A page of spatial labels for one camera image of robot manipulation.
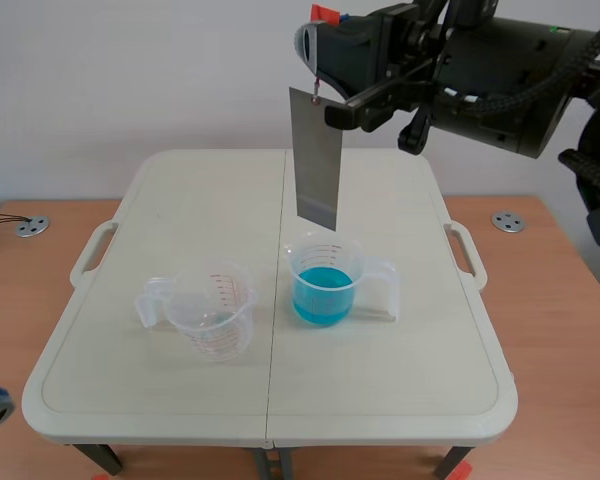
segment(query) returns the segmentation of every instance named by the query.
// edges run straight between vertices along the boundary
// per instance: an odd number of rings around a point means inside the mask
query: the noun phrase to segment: wooden desk surface
[[[51,226],[21,239],[0,225],[0,385],[20,402],[26,379],[72,288],[69,271],[117,201],[12,202],[2,213],[48,215]],[[520,407],[496,443],[468,458],[471,480],[600,480],[600,287],[540,200],[447,199],[471,231],[489,273],[483,298],[518,387]],[[510,209],[519,234],[490,216]],[[256,480],[239,449],[118,447],[125,479]],[[306,448],[297,480],[431,479],[443,448]],[[17,411],[0,427],[0,480],[90,479],[100,469],[75,449],[47,442]]]

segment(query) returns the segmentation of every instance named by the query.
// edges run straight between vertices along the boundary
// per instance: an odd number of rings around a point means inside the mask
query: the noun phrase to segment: table leg
[[[293,448],[279,448],[280,468],[282,469],[282,478],[284,480],[293,480],[293,462],[291,461],[291,452]]]
[[[473,450],[473,447],[453,447],[449,450],[449,453],[447,453],[447,456],[444,457],[440,465],[438,465],[433,475],[438,480],[445,480],[471,450]]]
[[[109,445],[74,445],[74,447],[109,475],[117,475],[122,471],[122,463]]]
[[[253,455],[253,460],[256,462],[258,478],[260,480],[273,480],[273,474],[271,473],[273,464],[267,456],[267,451],[264,448],[250,448],[249,450]]]

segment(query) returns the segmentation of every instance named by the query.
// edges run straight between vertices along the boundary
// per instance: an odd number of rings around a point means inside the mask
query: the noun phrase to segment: empty measuring cup
[[[333,325],[349,314],[363,280],[381,278],[389,288],[389,315],[398,319],[400,275],[390,262],[365,257],[357,243],[335,234],[307,234],[285,248],[293,275],[293,307],[300,317]]]
[[[233,263],[217,262],[176,278],[151,278],[135,306],[145,327],[164,315],[204,357],[224,361],[249,345],[256,302],[247,272]]]

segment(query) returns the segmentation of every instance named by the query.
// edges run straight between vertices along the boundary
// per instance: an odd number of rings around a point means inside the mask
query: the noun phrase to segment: measuring cup with blue liquid
[[[307,234],[285,251],[293,276],[293,308],[303,319],[322,326],[338,323],[350,313],[356,289],[369,278],[387,283],[387,311],[398,319],[400,275],[390,262],[366,257],[357,243],[328,233]]]

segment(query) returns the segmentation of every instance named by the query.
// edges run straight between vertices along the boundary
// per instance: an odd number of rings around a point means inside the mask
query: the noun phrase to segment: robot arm
[[[398,138],[411,154],[436,127],[536,158],[569,101],[585,99],[595,113],[560,161],[576,174],[600,245],[600,31],[501,19],[496,6],[416,0],[338,25],[313,22],[296,34],[296,51],[345,99],[324,109],[330,127],[371,132],[396,110],[417,110]]]

